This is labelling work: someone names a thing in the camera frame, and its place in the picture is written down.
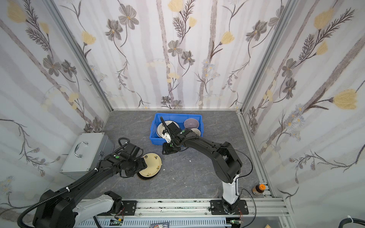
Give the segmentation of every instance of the gray marble tabletop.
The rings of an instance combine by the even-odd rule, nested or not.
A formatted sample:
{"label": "gray marble tabletop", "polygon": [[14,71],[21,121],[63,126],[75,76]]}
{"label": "gray marble tabletop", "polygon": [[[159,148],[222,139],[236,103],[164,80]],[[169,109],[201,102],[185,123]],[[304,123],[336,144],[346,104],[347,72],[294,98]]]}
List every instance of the gray marble tabletop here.
{"label": "gray marble tabletop", "polygon": [[[113,111],[105,124],[104,132],[118,145],[118,138],[127,137],[131,143],[144,149],[145,153],[156,153],[162,159],[162,166],[155,178],[144,181],[136,175],[120,178],[119,175],[106,180],[85,198],[99,197],[106,191],[114,191],[123,198],[159,199],[159,198],[220,198],[222,182],[215,175],[211,160],[202,153],[189,148],[183,152],[162,155],[162,146],[156,146],[149,139],[150,128],[155,113],[201,114],[204,123],[204,138],[224,143],[225,141],[250,157],[237,114],[235,111]],[[238,153],[242,161],[240,175],[251,170],[250,161]],[[256,171],[239,179],[239,191],[242,188],[251,192],[259,180]],[[243,191],[243,198],[250,196]]]}

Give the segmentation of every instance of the brown bottle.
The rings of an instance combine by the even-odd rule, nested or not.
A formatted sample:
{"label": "brown bottle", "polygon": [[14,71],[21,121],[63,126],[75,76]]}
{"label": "brown bottle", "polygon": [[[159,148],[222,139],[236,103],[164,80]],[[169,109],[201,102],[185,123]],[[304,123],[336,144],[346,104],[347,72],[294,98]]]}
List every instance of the brown bottle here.
{"label": "brown bottle", "polygon": [[252,188],[252,193],[258,196],[258,195],[262,194],[265,189],[266,189],[266,186],[263,184],[256,185],[255,187]]}

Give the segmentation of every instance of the cable tie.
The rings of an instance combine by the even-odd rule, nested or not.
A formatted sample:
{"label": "cable tie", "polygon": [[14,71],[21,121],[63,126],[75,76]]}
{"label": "cable tie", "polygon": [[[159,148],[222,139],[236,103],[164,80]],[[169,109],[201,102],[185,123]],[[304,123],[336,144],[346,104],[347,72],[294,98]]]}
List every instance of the cable tie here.
{"label": "cable tie", "polygon": [[351,219],[351,223],[354,223],[354,220],[351,218],[351,216],[347,216],[347,218]]}

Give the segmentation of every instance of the wall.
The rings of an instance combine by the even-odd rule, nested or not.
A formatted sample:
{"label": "wall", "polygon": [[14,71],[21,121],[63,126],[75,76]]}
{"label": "wall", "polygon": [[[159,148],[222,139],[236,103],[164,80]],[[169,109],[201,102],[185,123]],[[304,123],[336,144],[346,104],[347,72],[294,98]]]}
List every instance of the wall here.
{"label": "wall", "polygon": [[240,108],[286,1],[55,0],[114,108]]}
{"label": "wall", "polygon": [[365,2],[299,1],[244,111],[297,228],[364,219]]}
{"label": "wall", "polygon": [[73,181],[59,173],[67,154],[109,112],[42,1],[0,6],[0,223],[17,227],[46,189]]}

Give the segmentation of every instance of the blue container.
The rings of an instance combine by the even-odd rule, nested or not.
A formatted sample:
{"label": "blue container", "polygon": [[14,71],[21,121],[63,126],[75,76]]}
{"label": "blue container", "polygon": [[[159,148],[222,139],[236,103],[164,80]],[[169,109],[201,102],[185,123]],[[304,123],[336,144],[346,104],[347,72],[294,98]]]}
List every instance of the blue container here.
{"label": "blue container", "polygon": [[189,119],[189,118],[194,118],[197,121],[199,121],[198,129],[201,132],[201,137],[203,136],[204,124],[203,124],[203,117],[201,115],[176,114],[176,113],[156,113],[155,114],[155,119],[152,121],[151,133],[150,133],[150,140],[151,140],[152,144],[154,144],[154,145],[162,145],[164,142],[166,142],[165,139],[160,138],[156,133],[156,129],[157,129],[158,125],[161,123],[161,120],[160,120],[161,116],[164,119],[164,121],[172,120],[172,121],[176,122],[179,125],[180,129],[182,129],[182,130],[185,129],[184,121]]}

